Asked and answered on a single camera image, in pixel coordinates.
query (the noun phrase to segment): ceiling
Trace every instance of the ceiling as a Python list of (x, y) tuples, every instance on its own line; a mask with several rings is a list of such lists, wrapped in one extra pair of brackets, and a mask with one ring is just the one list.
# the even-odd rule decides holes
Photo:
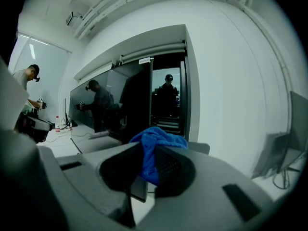
[[(95, 8), (95, 6), (102, 1), (106, 0), (26, 0), (23, 11), (40, 17), (41, 20), (46, 21), (60, 30), (65, 29), (67, 31), (69, 26), (66, 24), (66, 19), (70, 16), (71, 12), (74, 14), (79, 13), (84, 16), (87, 14), (89, 9), (91, 9), (91, 7)], [(116, 1), (118, 0), (110, 0), (106, 6), (112, 5)], [(93, 38), (100, 30), (104, 29), (122, 16), (125, 16), (136, 9), (159, 1), (164, 0), (134, 0), (133, 2), (126, 3), (124, 6), (119, 6), (119, 8), (96, 23), (95, 27), (93, 27), (90, 33), (87, 34), (87, 38)], [(75, 25), (72, 25), (74, 23), (70, 24), (72, 37), (77, 26), (80, 24), (80, 21), (74, 21)]]

